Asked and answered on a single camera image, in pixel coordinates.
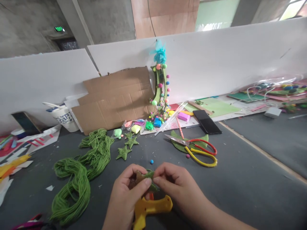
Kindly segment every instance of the yellow glue gun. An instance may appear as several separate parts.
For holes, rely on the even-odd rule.
[[[18,157],[16,160],[13,160],[9,164],[0,167],[0,183],[5,177],[9,176],[18,165],[21,165],[22,163],[26,162],[30,157],[31,156],[26,154],[21,157]]]
[[[145,218],[147,214],[167,213],[173,208],[173,202],[171,198],[166,195],[161,200],[149,200],[144,197],[139,199],[135,204],[135,221],[133,223],[134,230],[142,230],[146,227]]]

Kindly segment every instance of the red scissors handle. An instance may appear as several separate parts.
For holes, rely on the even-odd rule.
[[[215,155],[217,154],[216,148],[215,148],[211,143],[209,143],[208,141],[205,141],[205,140],[203,140],[203,139],[192,139],[192,140],[189,140],[188,142],[197,142],[197,141],[205,142],[206,144],[208,144],[208,145],[213,149],[214,152],[209,152],[208,150],[206,150],[206,149],[200,147],[200,146],[197,145],[197,144],[194,144],[195,147],[197,147],[197,148],[201,149],[202,151],[204,151],[204,152],[206,152],[206,153],[209,153],[209,154],[211,154],[211,155],[213,155],[213,156],[215,156]]]

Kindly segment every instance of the green wall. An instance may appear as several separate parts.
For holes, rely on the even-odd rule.
[[[199,4],[196,25],[220,23],[221,28],[231,26],[234,14],[236,13],[240,0],[219,0],[212,2],[201,2]]]

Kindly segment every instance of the phone screen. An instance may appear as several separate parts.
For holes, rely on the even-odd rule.
[[[214,123],[214,121],[209,117],[209,115],[204,110],[193,111],[198,122],[204,128],[206,134],[221,134],[222,131]]]
[[[36,135],[41,133],[24,112],[13,113],[12,116],[25,130],[27,135]]]

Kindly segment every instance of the green exit sign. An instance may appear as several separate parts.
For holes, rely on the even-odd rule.
[[[55,30],[57,32],[65,31],[63,27],[55,27]]]

